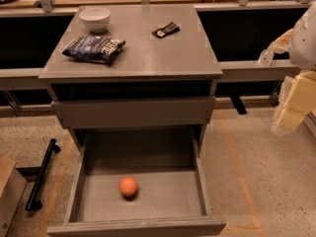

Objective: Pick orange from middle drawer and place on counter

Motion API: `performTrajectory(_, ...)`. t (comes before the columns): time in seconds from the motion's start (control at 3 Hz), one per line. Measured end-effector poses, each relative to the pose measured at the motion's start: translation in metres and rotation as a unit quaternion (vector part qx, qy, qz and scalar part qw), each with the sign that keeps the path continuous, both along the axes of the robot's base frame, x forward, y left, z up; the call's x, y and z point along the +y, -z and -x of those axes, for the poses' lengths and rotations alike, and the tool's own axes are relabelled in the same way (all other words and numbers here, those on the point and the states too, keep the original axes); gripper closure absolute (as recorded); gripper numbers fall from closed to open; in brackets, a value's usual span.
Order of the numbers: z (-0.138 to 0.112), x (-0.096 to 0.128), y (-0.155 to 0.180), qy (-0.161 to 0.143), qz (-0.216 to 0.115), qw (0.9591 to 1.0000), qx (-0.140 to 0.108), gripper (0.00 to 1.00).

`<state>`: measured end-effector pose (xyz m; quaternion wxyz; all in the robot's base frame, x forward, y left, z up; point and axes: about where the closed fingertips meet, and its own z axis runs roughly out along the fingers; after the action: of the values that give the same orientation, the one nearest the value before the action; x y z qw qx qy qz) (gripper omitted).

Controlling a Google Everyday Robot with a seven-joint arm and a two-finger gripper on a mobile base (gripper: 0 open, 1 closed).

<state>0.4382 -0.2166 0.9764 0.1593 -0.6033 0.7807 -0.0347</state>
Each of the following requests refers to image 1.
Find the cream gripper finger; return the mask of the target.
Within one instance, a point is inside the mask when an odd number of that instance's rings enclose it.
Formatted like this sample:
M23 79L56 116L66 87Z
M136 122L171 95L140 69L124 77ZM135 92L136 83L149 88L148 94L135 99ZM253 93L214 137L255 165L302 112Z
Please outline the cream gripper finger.
M316 108L316 72L303 70L294 78L286 76L279 92L272 133L291 134Z
M292 29L286 31L280 37L272 41L268 46L268 50L277 54L289 52L291 35Z

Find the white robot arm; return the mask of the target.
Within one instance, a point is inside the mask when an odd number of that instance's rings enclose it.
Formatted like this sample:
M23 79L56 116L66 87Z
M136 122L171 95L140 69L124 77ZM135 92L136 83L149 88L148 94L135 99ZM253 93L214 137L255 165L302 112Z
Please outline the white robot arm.
M273 41L270 53L289 54L290 63L301 69L291 80L288 92L276 112L272 131L277 135L294 132L316 107L316 2L313 2L294 27Z

